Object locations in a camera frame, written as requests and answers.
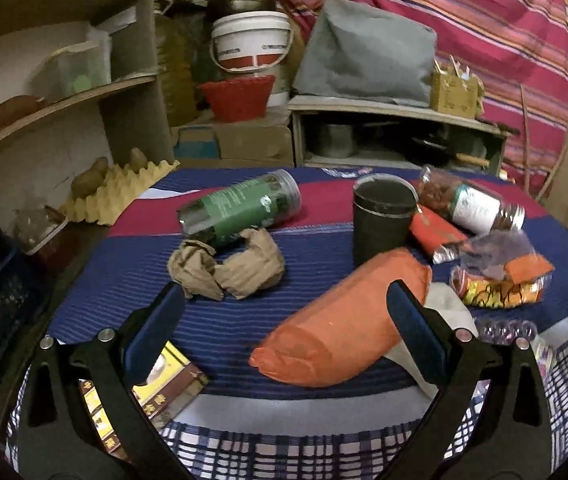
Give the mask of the glass jar metal lid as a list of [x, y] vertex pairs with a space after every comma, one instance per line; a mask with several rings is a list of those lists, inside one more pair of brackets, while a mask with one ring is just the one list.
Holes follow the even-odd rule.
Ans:
[[526, 218], [523, 206], [508, 203], [484, 186], [433, 166], [422, 168], [415, 188], [422, 205], [474, 234], [517, 231]]

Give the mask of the orange yellow snack wrapper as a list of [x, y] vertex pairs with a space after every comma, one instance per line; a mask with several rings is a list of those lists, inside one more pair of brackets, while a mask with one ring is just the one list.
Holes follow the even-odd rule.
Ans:
[[488, 266], [485, 273], [472, 273], [455, 266], [449, 285], [467, 307], [514, 309], [539, 302], [548, 288], [554, 265], [542, 255], [524, 255], [500, 266]]

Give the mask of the pink blister pack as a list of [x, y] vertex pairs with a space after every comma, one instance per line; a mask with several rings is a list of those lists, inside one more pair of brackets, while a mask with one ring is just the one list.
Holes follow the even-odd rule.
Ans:
[[546, 381], [555, 366], [554, 349], [539, 335], [537, 325], [528, 320], [495, 320], [494, 318], [475, 318], [478, 338], [487, 344], [508, 346], [517, 339], [525, 339], [538, 365], [542, 382]]

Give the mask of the crumpled brown paper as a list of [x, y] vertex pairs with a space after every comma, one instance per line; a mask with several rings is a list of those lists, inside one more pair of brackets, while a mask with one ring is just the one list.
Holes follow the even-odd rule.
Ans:
[[168, 259], [170, 278], [182, 286], [185, 296], [221, 301], [226, 294], [245, 299], [274, 287], [285, 272], [285, 260], [266, 229], [244, 229], [241, 252], [218, 263], [214, 248], [197, 240], [184, 240]]

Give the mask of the large amber oil jug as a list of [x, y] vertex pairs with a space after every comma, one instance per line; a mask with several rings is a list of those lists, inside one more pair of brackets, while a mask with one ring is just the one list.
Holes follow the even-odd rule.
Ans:
[[188, 34], [166, 15], [173, 3], [174, 0], [154, 0], [155, 46], [168, 124], [179, 127], [192, 122], [197, 110], [191, 73], [194, 50]]

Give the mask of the grey cloth cover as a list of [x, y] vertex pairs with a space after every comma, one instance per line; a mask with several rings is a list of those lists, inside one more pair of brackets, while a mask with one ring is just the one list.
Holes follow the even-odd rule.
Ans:
[[305, 96], [430, 107], [437, 33], [350, 0], [325, 0], [293, 88]]

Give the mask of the cardboard box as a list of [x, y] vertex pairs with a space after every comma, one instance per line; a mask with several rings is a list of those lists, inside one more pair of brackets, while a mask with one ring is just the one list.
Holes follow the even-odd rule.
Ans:
[[293, 168], [293, 137], [286, 125], [210, 122], [170, 129], [173, 155], [185, 168]]

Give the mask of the black cup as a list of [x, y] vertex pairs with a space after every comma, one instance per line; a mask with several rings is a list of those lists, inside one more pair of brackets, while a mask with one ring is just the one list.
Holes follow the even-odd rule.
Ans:
[[393, 174], [368, 174], [352, 188], [352, 258], [358, 268], [382, 252], [406, 244], [418, 209], [411, 183]]

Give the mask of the white crumpled paper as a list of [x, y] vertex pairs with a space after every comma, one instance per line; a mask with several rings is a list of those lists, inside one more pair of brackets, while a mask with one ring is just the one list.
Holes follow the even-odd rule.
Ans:
[[451, 338], [457, 330], [470, 338], [478, 335], [467, 307], [444, 283], [428, 286], [421, 301], [404, 281], [393, 281], [386, 294], [389, 317], [400, 335], [385, 358], [401, 366], [429, 400], [434, 400], [444, 384]]

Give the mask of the white plastic bucket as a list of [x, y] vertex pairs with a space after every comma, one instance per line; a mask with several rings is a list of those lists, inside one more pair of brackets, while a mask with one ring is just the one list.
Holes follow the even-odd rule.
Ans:
[[268, 107], [290, 99], [286, 58], [293, 45], [290, 19], [278, 11], [235, 13], [214, 21], [209, 55], [226, 79], [275, 76]]

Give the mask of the red plastic basket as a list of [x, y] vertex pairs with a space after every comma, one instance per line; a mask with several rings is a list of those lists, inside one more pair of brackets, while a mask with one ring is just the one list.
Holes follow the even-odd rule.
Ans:
[[267, 113], [275, 76], [238, 77], [199, 86], [218, 122], [247, 122]]

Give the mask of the yellow egg tray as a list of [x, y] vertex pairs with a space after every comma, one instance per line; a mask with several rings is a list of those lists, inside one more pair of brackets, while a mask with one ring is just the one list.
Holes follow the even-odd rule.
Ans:
[[129, 165], [113, 166], [107, 171], [102, 185], [85, 198], [69, 197], [62, 213], [71, 222], [96, 223], [112, 226], [134, 200], [148, 191], [159, 180], [178, 168], [180, 162], [162, 160], [149, 162], [138, 172]]

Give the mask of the beige utensil holder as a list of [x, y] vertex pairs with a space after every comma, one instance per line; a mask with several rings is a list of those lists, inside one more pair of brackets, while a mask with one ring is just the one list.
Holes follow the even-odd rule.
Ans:
[[438, 113], [478, 119], [484, 114], [482, 80], [452, 55], [447, 63], [434, 59], [430, 107]]

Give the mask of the green label plastic jar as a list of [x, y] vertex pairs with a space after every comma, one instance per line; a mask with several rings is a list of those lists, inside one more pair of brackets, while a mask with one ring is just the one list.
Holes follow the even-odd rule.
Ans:
[[280, 169], [192, 200], [177, 216], [185, 238], [216, 247], [233, 242], [244, 229], [274, 226], [300, 210], [300, 188]]

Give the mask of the striped blue red tablecloth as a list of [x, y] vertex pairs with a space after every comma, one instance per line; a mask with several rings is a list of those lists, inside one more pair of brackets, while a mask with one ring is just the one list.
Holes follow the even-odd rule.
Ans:
[[[256, 176], [252, 168], [179, 169], [135, 200], [94, 250], [56, 310], [49, 333], [65, 344], [118, 327], [169, 280], [181, 240], [178, 208], [213, 188]], [[244, 300], [194, 300], [173, 334], [176, 347], [208, 377], [162, 437], [201, 479], [371, 479], [418, 424], [428, 401], [412, 377], [380, 359], [349, 382], [323, 389], [286, 386], [249, 365], [250, 352], [289, 315], [351, 273], [352, 186], [356, 173], [301, 167], [293, 177], [301, 212], [275, 229], [282, 282]], [[554, 264], [538, 304], [511, 311], [537, 325], [556, 353], [546, 378], [553, 460], [568, 457], [568, 231], [519, 186], [481, 178], [525, 208], [525, 231]]]

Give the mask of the low concrete shelf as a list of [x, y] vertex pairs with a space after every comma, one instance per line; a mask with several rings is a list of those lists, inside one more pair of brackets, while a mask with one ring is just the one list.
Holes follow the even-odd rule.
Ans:
[[409, 141], [439, 136], [457, 153], [490, 161], [488, 168], [452, 162], [442, 169], [496, 176], [506, 141], [518, 133], [429, 108], [363, 100], [294, 96], [288, 109], [298, 166], [418, 169], [404, 157]]

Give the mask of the orange plastic bag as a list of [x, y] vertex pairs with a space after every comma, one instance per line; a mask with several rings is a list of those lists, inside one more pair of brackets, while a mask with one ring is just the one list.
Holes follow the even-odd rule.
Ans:
[[424, 302], [432, 278], [430, 266], [406, 248], [382, 252], [286, 318], [252, 350], [249, 365], [297, 387], [346, 382], [401, 341], [387, 311], [388, 286], [403, 281]]

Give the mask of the red striped curtain cloth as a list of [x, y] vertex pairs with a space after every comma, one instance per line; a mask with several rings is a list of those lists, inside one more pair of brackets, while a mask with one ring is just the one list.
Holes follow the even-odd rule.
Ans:
[[[508, 140], [504, 168], [524, 184], [526, 89], [530, 192], [538, 193], [560, 156], [568, 124], [568, 29], [565, 0], [352, 0], [421, 22], [437, 33], [436, 57], [452, 55], [484, 83], [484, 116], [520, 130]], [[284, 0], [305, 36], [324, 0]]]

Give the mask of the red foil wrapper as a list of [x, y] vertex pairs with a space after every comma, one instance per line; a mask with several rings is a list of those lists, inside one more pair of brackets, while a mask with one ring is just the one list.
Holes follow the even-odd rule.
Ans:
[[433, 264], [459, 259], [461, 249], [468, 240], [466, 234], [423, 205], [418, 205], [410, 232]]

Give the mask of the wooden corner shelf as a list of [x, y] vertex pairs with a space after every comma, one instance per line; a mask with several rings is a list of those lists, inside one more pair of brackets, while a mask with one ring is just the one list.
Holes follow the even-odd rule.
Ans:
[[133, 150], [172, 156], [153, 0], [0, 0], [0, 223]]

